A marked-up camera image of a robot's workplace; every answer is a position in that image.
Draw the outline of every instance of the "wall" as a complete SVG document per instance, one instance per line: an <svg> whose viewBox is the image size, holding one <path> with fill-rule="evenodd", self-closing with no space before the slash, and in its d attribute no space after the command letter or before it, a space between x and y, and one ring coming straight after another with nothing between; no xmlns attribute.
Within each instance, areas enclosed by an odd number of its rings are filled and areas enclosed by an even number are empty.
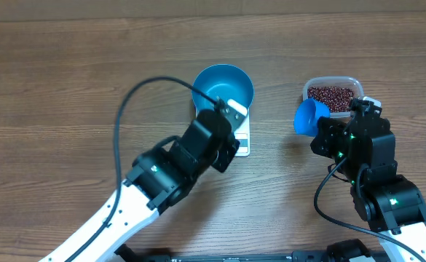
<svg viewBox="0 0 426 262"><path fill-rule="evenodd" d="M426 11L426 0L0 0L0 21Z"/></svg>

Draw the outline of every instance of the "blue object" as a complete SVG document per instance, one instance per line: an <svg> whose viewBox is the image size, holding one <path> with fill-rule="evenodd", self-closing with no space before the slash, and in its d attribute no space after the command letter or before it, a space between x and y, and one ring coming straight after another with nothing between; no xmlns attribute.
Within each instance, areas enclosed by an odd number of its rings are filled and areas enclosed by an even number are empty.
<svg viewBox="0 0 426 262"><path fill-rule="evenodd" d="M317 135L317 121L320 117L329 117L331 111L329 107L321 102L309 98L304 100L293 120L293 128L297 135L308 135L315 137Z"/></svg>
<svg viewBox="0 0 426 262"><path fill-rule="evenodd" d="M197 76L193 86L212 99L220 97L226 103L233 99L246 108L250 108L255 95L250 77L234 65L219 64L206 68ZM192 99L197 111L213 108L208 100L196 92L192 92Z"/></svg>

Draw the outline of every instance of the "wooden surface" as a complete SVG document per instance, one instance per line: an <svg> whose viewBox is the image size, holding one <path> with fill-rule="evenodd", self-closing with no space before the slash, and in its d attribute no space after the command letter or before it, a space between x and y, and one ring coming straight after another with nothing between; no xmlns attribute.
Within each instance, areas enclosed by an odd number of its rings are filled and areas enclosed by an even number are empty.
<svg viewBox="0 0 426 262"><path fill-rule="evenodd" d="M0 21L426 11L426 0L0 0Z"/></svg>
<svg viewBox="0 0 426 262"><path fill-rule="evenodd" d="M208 170L181 203L136 234L137 251L284 253L373 237L312 206L330 159L295 136L304 83L348 75L380 99L397 138L398 171L426 198L426 12L0 23L0 261L36 261L114 190L112 123L121 97L155 75L192 82L231 63L255 84L251 155ZM190 93L140 90L122 120L122 165L192 119ZM365 226L349 187L330 180L329 215Z"/></svg>

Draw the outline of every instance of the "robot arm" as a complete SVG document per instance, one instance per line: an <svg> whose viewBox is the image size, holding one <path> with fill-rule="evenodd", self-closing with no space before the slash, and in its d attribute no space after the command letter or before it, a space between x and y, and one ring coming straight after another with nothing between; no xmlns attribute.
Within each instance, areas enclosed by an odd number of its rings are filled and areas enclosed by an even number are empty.
<svg viewBox="0 0 426 262"><path fill-rule="evenodd" d="M132 235L186 197L212 166L224 172L239 148L234 131L245 120L233 100L203 110L180 138L173 136L136 158L122 182L117 211L107 227L73 261L106 261ZM169 151L163 146L173 142ZM116 192L78 231L41 262L67 261L107 219Z"/></svg>
<svg viewBox="0 0 426 262"><path fill-rule="evenodd" d="M419 189L397 175L395 136L382 109L370 100L353 99L348 124L318 119L313 153L335 159L337 170L351 182L355 209L373 232L404 243L426 260L426 203ZM379 239L392 262L418 261L392 242Z"/></svg>

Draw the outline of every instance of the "clear plastic container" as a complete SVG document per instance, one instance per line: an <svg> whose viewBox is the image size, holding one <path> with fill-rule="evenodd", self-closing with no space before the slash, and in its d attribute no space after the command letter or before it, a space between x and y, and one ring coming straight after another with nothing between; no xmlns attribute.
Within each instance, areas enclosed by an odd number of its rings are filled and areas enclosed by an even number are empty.
<svg viewBox="0 0 426 262"><path fill-rule="evenodd" d="M350 88L353 91L353 97L359 98L365 96L363 88L357 79L350 76L322 76L310 79L303 87L303 100L308 99L308 89L310 87L342 87ZM349 117L350 111L331 113L331 118Z"/></svg>

